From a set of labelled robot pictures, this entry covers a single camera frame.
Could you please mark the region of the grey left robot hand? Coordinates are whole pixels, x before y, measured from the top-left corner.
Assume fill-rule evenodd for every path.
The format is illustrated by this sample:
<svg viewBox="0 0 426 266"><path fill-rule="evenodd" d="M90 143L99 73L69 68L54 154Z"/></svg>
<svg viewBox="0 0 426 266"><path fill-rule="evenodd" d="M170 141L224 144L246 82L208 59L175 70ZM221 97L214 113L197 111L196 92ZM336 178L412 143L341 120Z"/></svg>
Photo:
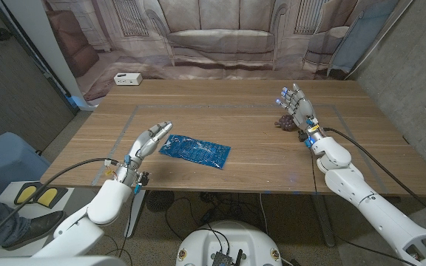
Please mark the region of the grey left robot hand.
<svg viewBox="0 0 426 266"><path fill-rule="evenodd" d="M125 156L122 166L116 170L115 180L124 185L132 185L137 179L143 160L156 150L160 140L172 127L171 121L164 121L141 133Z"/></svg>

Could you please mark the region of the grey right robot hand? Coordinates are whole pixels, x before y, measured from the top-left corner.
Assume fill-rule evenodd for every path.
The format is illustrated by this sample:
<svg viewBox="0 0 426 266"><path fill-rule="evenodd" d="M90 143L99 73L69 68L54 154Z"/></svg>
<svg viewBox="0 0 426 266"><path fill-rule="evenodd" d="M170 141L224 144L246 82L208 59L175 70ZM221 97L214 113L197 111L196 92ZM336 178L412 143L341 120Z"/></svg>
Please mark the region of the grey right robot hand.
<svg viewBox="0 0 426 266"><path fill-rule="evenodd" d="M303 131L302 139L308 148L325 137L314 107L296 83L293 83L290 89L283 87L281 97L282 99L276 100L277 104L292 116L294 124Z"/></svg>

